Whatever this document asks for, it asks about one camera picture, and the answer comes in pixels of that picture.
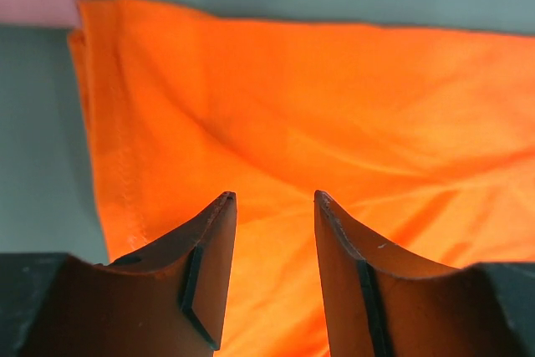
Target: green-gray background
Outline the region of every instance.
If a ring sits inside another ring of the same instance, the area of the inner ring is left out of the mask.
[[[168,1],[220,15],[535,33],[533,0]],[[104,262],[65,34],[0,27],[0,252],[70,251]]]

